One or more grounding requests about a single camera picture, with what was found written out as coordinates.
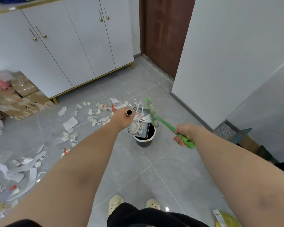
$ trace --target bucket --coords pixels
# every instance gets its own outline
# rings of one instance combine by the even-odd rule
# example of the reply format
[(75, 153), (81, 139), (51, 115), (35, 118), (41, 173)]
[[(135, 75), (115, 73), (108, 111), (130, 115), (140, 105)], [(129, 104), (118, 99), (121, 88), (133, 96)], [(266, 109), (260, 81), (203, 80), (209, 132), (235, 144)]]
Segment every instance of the bucket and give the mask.
[(153, 138), (155, 137), (155, 134), (156, 134), (156, 128), (150, 124), (149, 125), (149, 130), (148, 130), (148, 135), (147, 135), (147, 138), (141, 138), (141, 137), (137, 137), (137, 136), (134, 136), (134, 139), (136, 140), (137, 144), (140, 146), (140, 147), (148, 147), (149, 145), (151, 145), (151, 142), (153, 140)]

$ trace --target black pants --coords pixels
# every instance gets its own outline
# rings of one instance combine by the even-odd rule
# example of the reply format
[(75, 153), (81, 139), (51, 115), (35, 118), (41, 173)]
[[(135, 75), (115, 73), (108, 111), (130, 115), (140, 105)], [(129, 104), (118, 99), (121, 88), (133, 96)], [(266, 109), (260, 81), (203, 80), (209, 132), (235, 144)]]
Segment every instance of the black pants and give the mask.
[(138, 210), (129, 203), (122, 203), (107, 219), (107, 227), (148, 224), (156, 227), (208, 227), (204, 223), (180, 213), (169, 213), (154, 208)]

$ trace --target person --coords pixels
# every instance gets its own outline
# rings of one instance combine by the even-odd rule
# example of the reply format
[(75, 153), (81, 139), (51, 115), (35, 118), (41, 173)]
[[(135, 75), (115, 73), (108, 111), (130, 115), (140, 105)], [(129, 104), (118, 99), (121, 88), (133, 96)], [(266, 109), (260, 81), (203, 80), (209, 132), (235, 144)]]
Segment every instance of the person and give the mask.
[[(86, 227), (117, 135), (131, 124), (135, 115), (127, 117), (127, 110), (129, 108), (116, 111), (110, 123), (59, 160), (32, 192), (1, 220), (0, 227)], [(181, 124), (176, 128), (175, 134), (178, 133), (195, 142), (209, 174), (242, 226), (284, 227), (283, 171), (200, 126)], [(174, 140), (185, 146), (180, 137)], [(183, 214), (161, 211), (156, 200), (148, 201), (146, 206), (138, 210), (123, 202), (121, 196), (114, 196), (107, 226), (207, 226)]]

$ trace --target label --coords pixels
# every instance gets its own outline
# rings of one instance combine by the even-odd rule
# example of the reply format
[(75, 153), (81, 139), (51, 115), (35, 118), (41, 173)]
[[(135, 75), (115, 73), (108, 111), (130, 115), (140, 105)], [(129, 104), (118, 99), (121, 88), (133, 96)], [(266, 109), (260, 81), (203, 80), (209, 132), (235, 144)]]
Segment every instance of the label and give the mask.
[(105, 104), (100, 104), (100, 103), (97, 103), (97, 104), (96, 104), (96, 106), (97, 106), (97, 107), (103, 107), (103, 108), (105, 108), (105, 107), (106, 107), (106, 105), (105, 105)]
[(227, 227), (226, 222), (224, 221), (219, 210), (213, 210), (213, 214), (216, 216), (221, 227)]

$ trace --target white wall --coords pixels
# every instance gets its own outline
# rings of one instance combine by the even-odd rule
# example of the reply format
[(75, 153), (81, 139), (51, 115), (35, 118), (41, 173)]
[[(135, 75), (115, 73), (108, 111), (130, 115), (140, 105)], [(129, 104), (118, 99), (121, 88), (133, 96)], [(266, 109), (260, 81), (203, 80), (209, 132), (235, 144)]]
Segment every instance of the white wall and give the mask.
[(172, 92), (211, 128), (284, 62), (284, 0), (196, 0)]
[(133, 37), (133, 54), (141, 53), (140, 49), (140, 15), (139, 0), (128, 0), (130, 12), (131, 35)]
[(252, 93), (228, 118), (277, 160), (284, 161), (284, 65)]

